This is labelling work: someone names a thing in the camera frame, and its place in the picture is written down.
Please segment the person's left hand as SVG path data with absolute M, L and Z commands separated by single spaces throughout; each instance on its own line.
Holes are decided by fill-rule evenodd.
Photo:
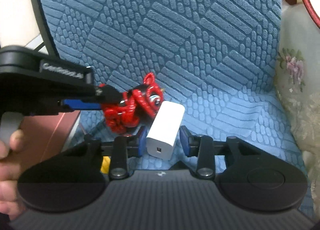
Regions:
M 21 162 L 17 154 L 23 148 L 24 133 L 20 129 L 10 136 L 9 146 L 1 141 L 1 213 L 11 220 L 24 211 L 17 194 L 17 179 L 21 175 Z

